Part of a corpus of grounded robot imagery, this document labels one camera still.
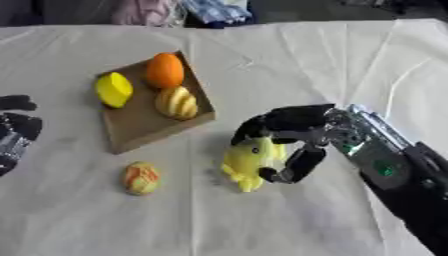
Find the yellow plush toy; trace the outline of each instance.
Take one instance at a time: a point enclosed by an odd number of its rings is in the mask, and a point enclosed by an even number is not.
[[[284,162],[285,159],[285,145],[274,144],[270,137],[262,137],[232,146],[224,155],[221,168],[238,182],[243,192],[252,192],[263,185],[258,169],[272,167],[275,161]]]

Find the toy egg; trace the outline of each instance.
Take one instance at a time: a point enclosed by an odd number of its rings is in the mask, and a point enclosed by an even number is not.
[[[129,165],[124,173],[123,184],[133,195],[146,195],[159,185],[160,174],[149,163],[135,162]]]

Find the table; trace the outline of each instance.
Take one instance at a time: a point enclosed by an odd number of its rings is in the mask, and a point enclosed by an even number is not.
[[[217,120],[112,155],[95,74],[182,50]],[[241,194],[219,171],[245,119],[274,107],[362,103],[448,155],[448,33],[436,20],[285,23],[222,31],[116,26],[0,29],[1,94],[28,94],[44,130],[0,179],[0,254],[430,255],[334,149],[297,185]],[[119,185],[149,161],[147,197]]]

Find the wooden tray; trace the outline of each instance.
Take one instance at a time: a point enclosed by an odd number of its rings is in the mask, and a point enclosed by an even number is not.
[[[198,126],[215,119],[215,112],[201,84],[194,75],[181,52],[175,53],[181,60],[186,87],[197,99],[199,112],[193,119],[179,121],[159,113],[154,101],[160,90],[147,86],[144,75],[147,61],[100,74],[118,72],[124,75],[133,85],[134,94],[123,108],[113,109],[104,106],[103,117],[114,154],[120,154],[147,143],[163,139],[191,127]]]

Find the clothing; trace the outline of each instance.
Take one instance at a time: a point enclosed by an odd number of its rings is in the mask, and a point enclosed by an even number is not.
[[[205,24],[211,22],[242,22],[252,14],[236,5],[225,5],[219,0],[183,0],[189,12]]]
[[[119,25],[173,27],[182,25],[185,15],[177,0],[123,0],[112,20]]]

